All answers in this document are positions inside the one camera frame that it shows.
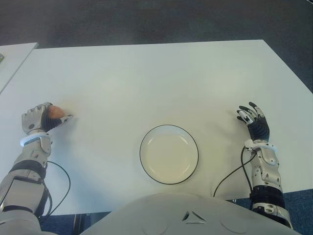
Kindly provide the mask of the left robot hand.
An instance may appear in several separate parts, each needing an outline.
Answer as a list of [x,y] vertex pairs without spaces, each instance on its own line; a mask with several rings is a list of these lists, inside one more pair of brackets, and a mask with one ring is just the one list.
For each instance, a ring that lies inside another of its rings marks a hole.
[[73,115],[67,115],[61,108],[45,102],[22,114],[22,129],[26,135],[49,132],[72,118]]

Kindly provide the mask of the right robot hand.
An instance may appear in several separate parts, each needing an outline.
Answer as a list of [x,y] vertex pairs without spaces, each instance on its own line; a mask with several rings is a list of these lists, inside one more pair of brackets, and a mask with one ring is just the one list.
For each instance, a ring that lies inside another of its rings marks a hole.
[[253,141],[269,141],[270,129],[261,108],[253,102],[248,103],[252,109],[239,106],[237,119],[244,122]]

